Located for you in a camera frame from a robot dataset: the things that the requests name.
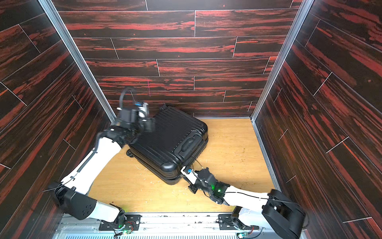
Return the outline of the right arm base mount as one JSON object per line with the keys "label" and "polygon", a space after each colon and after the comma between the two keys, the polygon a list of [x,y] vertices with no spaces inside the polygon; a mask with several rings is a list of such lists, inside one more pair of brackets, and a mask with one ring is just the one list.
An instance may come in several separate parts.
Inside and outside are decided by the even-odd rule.
{"label": "right arm base mount", "polygon": [[239,213],[242,207],[236,206],[232,213],[219,214],[216,223],[220,230],[252,230],[252,226],[247,226],[239,220]]}

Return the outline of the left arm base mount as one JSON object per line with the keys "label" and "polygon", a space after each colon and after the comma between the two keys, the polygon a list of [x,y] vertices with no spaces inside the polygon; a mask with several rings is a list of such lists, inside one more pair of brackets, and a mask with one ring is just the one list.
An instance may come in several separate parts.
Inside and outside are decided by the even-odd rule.
{"label": "left arm base mount", "polygon": [[118,222],[106,222],[101,220],[98,230],[101,232],[112,232],[116,234],[131,234],[137,232],[141,224],[142,216],[139,214],[125,214]]}

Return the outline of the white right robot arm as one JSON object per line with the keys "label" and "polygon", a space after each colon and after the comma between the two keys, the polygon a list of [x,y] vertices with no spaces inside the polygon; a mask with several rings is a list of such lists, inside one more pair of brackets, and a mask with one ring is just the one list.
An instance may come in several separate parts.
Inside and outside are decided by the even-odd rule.
{"label": "white right robot arm", "polygon": [[181,173],[190,182],[189,188],[194,194],[202,190],[217,204],[237,207],[239,211],[231,215],[237,228],[258,226],[272,229],[282,239],[300,238],[306,212],[279,190],[256,193],[238,189],[218,181],[208,168],[194,171],[183,167]]}

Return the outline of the black hard-shell suitcase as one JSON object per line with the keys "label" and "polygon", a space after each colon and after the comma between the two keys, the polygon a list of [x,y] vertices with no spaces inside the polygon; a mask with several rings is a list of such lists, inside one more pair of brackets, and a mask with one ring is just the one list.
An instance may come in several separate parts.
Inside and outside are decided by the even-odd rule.
{"label": "black hard-shell suitcase", "polygon": [[208,126],[173,107],[163,105],[154,116],[153,132],[142,132],[129,144],[126,155],[135,157],[168,185],[177,184],[183,167],[189,168],[206,148]]}

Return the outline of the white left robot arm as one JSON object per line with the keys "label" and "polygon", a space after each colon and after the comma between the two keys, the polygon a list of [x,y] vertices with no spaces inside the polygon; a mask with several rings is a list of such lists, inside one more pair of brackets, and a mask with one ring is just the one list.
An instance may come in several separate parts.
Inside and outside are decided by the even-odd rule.
{"label": "white left robot arm", "polygon": [[88,192],[105,166],[120,150],[141,132],[152,132],[155,120],[149,116],[147,103],[119,107],[118,117],[95,137],[95,145],[79,165],[60,182],[52,182],[55,205],[78,220],[97,219],[122,229],[126,224],[125,211],[88,196]]}

